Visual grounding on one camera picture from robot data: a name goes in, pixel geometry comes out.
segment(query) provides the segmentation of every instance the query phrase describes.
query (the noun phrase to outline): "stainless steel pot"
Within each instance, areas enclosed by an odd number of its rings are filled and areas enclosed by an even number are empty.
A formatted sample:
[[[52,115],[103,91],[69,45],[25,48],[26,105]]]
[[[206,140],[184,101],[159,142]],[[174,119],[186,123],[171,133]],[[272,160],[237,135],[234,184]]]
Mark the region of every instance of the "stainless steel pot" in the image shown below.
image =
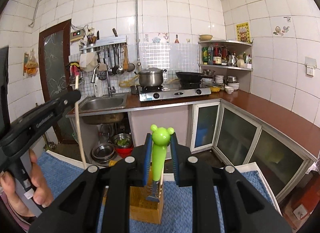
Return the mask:
[[[161,86],[163,83],[163,73],[167,70],[148,68],[143,69],[136,75],[139,75],[139,84],[141,86]]]

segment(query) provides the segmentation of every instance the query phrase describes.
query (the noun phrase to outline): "glass cabinet door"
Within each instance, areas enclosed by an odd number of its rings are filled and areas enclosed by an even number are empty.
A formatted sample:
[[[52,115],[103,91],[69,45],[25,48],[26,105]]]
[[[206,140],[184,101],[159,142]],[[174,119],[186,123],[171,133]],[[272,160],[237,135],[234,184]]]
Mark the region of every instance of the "glass cabinet door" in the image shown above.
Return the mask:
[[[298,171],[304,160],[262,130],[249,162],[256,162],[276,196]]]
[[[233,165],[242,165],[255,146],[261,126],[231,109],[223,107],[223,116],[215,150],[224,160]]]
[[[219,102],[194,106],[193,138],[191,152],[212,147],[217,126]]]

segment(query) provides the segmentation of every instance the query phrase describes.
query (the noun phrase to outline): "fingernail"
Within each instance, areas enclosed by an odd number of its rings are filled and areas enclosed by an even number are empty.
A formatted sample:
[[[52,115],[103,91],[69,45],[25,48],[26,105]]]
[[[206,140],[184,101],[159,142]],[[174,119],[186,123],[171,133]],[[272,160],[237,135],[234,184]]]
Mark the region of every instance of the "fingernail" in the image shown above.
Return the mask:
[[[43,203],[43,197],[42,196],[37,196],[37,197],[35,197],[34,198],[34,201],[37,203],[37,204],[39,204],[39,205],[41,205],[41,203]]]

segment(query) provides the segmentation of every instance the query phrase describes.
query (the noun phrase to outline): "stainless steel basin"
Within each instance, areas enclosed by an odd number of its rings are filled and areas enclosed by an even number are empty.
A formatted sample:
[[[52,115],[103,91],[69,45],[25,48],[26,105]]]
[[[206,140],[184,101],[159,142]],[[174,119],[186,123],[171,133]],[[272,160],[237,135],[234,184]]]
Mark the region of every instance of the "stainless steel basin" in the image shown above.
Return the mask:
[[[127,94],[118,94],[112,97],[88,97],[80,103],[79,112],[124,108],[126,101]]]

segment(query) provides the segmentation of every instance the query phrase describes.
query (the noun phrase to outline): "hanging utensil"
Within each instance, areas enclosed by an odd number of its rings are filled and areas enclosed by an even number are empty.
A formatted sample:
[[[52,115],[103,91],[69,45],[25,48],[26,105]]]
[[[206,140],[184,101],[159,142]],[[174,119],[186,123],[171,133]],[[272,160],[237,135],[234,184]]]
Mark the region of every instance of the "hanging utensil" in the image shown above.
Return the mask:
[[[116,48],[115,48],[115,45],[112,45],[112,47],[113,47],[113,56],[114,56],[114,60],[115,60],[115,65],[112,68],[112,73],[114,75],[116,75],[117,74],[117,70],[118,70],[119,67],[117,66],[117,63],[116,63]]]

